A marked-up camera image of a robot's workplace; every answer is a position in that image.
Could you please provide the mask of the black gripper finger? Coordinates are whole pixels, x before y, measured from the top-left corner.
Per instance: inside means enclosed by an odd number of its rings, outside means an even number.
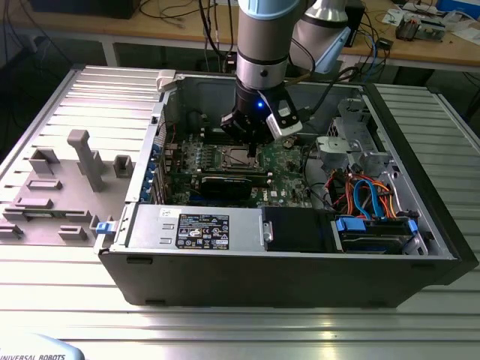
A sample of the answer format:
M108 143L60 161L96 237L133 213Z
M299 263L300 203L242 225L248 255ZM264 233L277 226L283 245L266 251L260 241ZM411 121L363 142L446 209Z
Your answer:
M252 139L250 141L250 156L254 158L257 154L258 146L263 146L274 141L272 132L265 121L260 121L252 133Z
M232 112L223 115L220 120L220 128L236 142L247 146L247 157L253 157L253 146L251 145L251 132L245 130L242 125L245 117L244 114L234 109Z

